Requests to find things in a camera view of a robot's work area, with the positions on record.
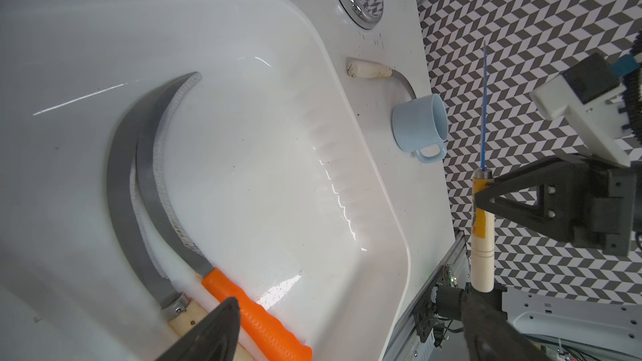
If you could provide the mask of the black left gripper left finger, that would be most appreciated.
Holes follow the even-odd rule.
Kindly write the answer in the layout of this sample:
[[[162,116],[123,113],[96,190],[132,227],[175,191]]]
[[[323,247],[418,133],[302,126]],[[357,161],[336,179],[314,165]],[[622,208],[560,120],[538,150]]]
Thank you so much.
[[[237,352],[240,328],[240,307],[237,299],[230,297],[196,323],[158,360],[232,361]]]

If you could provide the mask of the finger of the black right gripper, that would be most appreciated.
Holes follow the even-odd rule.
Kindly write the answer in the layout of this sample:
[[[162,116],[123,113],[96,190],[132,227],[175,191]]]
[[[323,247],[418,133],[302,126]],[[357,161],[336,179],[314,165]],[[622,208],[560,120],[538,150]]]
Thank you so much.
[[[582,203],[571,201],[552,206],[528,206],[510,200],[476,200],[476,206],[526,227],[557,242],[575,242],[575,227],[581,224]]]
[[[589,170],[581,155],[548,156],[497,177],[490,187],[474,195],[475,205],[485,211],[503,207],[569,211],[586,188]],[[527,189],[537,191],[537,202],[532,207],[507,198],[508,194]]]

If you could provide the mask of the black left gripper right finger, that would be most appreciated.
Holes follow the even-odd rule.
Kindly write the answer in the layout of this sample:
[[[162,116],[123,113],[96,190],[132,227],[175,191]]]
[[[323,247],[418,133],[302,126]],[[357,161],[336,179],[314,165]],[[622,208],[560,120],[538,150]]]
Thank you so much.
[[[548,360],[508,322],[503,312],[506,287],[478,292],[470,287],[461,297],[461,322],[471,360]]]

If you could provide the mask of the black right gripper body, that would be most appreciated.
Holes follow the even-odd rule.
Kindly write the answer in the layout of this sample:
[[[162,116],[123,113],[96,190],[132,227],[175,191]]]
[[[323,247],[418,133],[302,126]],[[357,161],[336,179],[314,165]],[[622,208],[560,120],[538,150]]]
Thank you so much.
[[[630,254],[632,233],[641,232],[641,162],[629,167],[586,158],[587,188],[573,226],[573,246],[605,255]]]

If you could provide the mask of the orange collar sickle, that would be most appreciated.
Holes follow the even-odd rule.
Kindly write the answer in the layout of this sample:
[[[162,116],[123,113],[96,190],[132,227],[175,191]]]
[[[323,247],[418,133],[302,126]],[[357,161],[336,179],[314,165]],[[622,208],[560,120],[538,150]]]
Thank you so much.
[[[250,297],[219,268],[215,267],[184,231],[172,206],[164,177],[163,154],[167,130],[188,91],[200,82],[198,72],[180,76],[157,91],[140,131],[136,160],[142,201],[157,232],[166,244],[195,272],[212,297],[222,303],[238,301],[241,325],[269,360],[311,360],[311,347]]]

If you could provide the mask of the blue blade sickle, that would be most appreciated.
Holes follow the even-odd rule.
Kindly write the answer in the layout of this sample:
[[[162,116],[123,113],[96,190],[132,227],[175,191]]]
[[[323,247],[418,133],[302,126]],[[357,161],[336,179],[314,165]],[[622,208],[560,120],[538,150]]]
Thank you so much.
[[[493,172],[487,166],[488,118],[488,46],[483,43],[483,104],[481,105],[480,167],[473,173],[473,225],[471,230],[471,285],[478,292],[494,289],[495,216],[481,209],[476,195],[494,183]]]

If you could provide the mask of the light blue mug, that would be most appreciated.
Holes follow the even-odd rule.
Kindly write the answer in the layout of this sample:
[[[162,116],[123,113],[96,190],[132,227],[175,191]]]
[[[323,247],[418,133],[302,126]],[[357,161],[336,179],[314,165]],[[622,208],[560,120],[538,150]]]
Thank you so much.
[[[446,157],[448,118],[439,95],[396,105],[391,114],[391,130],[396,145],[406,153],[416,153],[423,164]]]

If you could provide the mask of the white plastic storage box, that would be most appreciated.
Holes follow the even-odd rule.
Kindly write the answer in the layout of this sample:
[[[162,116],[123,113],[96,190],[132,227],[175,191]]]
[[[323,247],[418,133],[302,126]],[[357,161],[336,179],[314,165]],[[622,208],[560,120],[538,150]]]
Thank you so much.
[[[107,200],[116,129],[202,79],[171,118],[164,177],[203,255],[316,360],[379,360],[410,259],[318,32],[289,0],[1,0],[4,359],[155,359],[177,342]],[[167,278],[217,301],[141,210]]]

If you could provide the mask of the sickle near chrome stand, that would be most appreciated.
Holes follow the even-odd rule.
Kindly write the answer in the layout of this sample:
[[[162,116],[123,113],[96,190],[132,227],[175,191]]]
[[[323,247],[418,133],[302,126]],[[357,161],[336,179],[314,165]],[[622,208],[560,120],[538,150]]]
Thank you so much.
[[[409,80],[401,72],[376,62],[369,62],[360,59],[350,60],[347,64],[347,74],[352,78],[360,79],[389,79],[397,80],[409,93],[413,100],[416,100],[416,92]]]

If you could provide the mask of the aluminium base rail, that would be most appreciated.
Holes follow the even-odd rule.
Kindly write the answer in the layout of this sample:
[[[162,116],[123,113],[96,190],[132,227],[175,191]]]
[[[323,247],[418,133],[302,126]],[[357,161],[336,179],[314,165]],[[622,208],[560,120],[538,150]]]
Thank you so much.
[[[453,330],[450,320],[436,313],[438,287],[464,287],[469,279],[466,236],[457,232],[435,272],[401,314],[384,353],[384,360],[428,360]]]

